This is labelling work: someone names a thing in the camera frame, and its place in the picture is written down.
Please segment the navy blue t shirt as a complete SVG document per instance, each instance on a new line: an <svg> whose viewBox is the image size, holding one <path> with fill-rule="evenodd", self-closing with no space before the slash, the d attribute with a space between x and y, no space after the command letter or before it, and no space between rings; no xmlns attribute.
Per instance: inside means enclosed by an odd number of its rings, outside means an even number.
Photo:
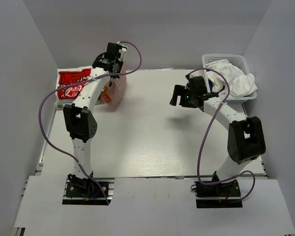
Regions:
<svg viewBox="0 0 295 236"><path fill-rule="evenodd" d="M223 86L222 89L220 89L218 92L214 92L213 91L213 83L210 80L208 80L208 85L209 85L209 89L210 89L210 92L209 93L210 94L214 94L216 96L218 96L219 93L222 92L225 89L225 86Z"/></svg>

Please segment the pink t shirt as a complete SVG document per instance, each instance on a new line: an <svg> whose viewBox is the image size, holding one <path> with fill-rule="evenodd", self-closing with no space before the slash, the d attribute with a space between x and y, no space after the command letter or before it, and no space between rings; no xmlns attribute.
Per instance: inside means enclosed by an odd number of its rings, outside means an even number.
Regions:
<svg viewBox="0 0 295 236"><path fill-rule="evenodd" d="M119 76L110 81L103 88L96 104L107 104L111 109L115 110L120 104L126 91L127 78L125 75Z"/></svg>

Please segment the white t shirt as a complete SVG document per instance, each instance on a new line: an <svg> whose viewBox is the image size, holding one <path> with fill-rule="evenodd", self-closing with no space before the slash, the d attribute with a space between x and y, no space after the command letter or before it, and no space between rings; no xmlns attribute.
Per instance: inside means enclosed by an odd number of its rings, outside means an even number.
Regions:
<svg viewBox="0 0 295 236"><path fill-rule="evenodd" d="M225 77L230 87L229 97L240 98L248 96L257 90L254 75L251 73L245 75L241 69L231 64L227 59L208 63L206 68L216 70ZM213 92L219 92L225 87L220 93L220 95L224 96L228 89L222 77L212 71L207 71L207 77L212 83Z"/></svg>

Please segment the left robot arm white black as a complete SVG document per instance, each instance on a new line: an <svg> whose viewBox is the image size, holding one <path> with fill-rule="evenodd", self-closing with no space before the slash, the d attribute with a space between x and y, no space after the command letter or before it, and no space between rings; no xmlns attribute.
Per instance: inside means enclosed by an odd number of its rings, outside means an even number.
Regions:
<svg viewBox="0 0 295 236"><path fill-rule="evenodd" d="M90 163L91 141L97 132L97 122L93 117L94 106L110 81L109 74L120 73L127 47L121 43L109 43L106 52L95 59L87 83L71 105L63 108L66 130L72 139L74 156L73 175L88 178L92 175Z"/></svg>

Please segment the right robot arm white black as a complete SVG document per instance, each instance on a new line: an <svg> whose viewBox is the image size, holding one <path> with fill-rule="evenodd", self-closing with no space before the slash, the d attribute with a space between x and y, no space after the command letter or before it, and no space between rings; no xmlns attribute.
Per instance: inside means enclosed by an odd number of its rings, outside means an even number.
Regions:
<svg viewBox="0 0 295 236"><path fill-rule="evenodd" d="M170 105L199 108L218 121L228 132L228 156L214 172L213 192L224 196L233 181L252 160L266 151L262 122L258 117L247 117L229 106L218 94L208 93L202 76L188 79L186 85L175 85Z"/></svg>

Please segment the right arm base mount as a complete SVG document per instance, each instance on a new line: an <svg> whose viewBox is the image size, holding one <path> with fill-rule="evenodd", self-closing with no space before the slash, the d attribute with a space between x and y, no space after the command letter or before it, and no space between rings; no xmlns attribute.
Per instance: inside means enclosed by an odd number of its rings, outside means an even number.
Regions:
<svg viewBox="0 0 295 236"><path fill-rule="evenodd" d="M190 189L195 192L198 209L243 207L237 180L217 185L203 185L196 181Z"/></svg>

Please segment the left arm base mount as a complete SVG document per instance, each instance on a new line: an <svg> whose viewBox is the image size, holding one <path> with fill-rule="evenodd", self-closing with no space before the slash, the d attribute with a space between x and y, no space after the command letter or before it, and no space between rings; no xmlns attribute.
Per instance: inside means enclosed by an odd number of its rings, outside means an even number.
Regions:
<svg viewBox="0 0 295 236"><path fill-rule="evenodd" d="M62 204L84 206L108 206L114 193L113 179L100 179L99 185L89 178L67 176Z"/></svg>

